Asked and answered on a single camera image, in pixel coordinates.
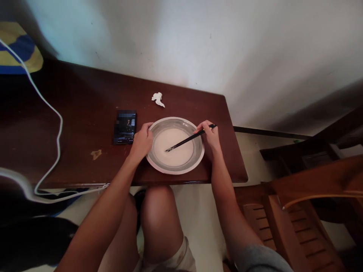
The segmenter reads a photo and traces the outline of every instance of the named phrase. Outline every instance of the white liquid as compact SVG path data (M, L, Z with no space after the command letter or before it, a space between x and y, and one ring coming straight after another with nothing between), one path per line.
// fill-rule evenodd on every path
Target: white liquid
M154 140L154 153L156 158L168 166L180 166L190 160L193 155L194 144L189 141L170 152L165 152L168 148L185 140L190 135L183 130L170 128L162 131Z

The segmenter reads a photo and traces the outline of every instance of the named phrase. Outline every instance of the shorts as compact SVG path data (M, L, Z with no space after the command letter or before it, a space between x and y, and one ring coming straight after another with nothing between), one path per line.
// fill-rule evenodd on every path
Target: shorts
M184 237L180 249L170 259L158 264L148 264L140 258L133 272L162 272L173 270L197 271L195 259L186 237Z

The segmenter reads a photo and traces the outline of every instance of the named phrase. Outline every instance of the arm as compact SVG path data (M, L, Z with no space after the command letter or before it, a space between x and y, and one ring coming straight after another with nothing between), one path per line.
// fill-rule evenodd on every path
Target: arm
M152 146L152 123L135 134L129 156L110 186L94 204L63 256L56 271L97 271L120 225L137 166Z
M202 122L197 131L205 129L207 142L213 152L212 191L216 201L218 218L227 248L234 260L249 245L263 245L260 238L252 230L236 201L231 177L223 159L219 143L218 127L211 130L210 121Z

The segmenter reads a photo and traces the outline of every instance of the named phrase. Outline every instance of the phone screen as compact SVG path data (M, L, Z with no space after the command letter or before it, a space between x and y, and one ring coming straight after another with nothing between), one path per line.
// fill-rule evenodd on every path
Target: phone screen
M136 111L119 110L113 129L113 144L131 144L136 130Z

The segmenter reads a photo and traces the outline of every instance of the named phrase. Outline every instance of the hand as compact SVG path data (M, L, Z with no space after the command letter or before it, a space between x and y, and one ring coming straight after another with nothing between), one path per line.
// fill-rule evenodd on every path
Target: hand
M212 151L221 151L220 143L219 143L219 135L218 135L218 127L211 129L209 125L213 124L212 122L206 120L197 126L197 130L194 133L204 129L205 134L207 135L207 142L211 146Z
M152 140L154 137L149 130L149 127L152 124L152 122L143 124L140 131L135 133L133 137L133 144L129 157L134 159L137 163L141 162L152 147Z

